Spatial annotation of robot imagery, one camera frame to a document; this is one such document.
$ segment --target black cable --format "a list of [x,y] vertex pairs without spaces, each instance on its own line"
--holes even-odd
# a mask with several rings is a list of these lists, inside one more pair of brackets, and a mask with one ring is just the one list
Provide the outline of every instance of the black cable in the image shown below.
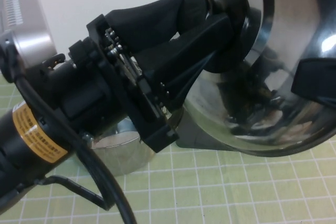
[[59,136],[75,149],[79,160],[84,164],[99,188],[105,208],[111,208],[115,201],[124,223],[136,224],[134,213],[116,179],[95,152],[84,143],[75,131],[57,117],[50,106],[33,89],[25,78],[24,69],[15,52],[14,46],[8,46],[9,68],[15,85],[27,104],[41,114],[51,127],[57,129]]
[[98,207],[104,209],[105,211],[108,211],[109,209],[106,209],[106,203],[102,197],[99,195],[91,192],[90,190],[86,189],[85,187],[82,187],[81,185],[78,185],[77,183],[73,182],[71,179],[63,177],[63,176],[57,176],[52,175],[50,177],[47,177],[45,179],[36,181],[37,185],[46,186],[51,184],[59,184],[73,193],[83,197],[84,199],[87,199],[88,201],[94,203]]

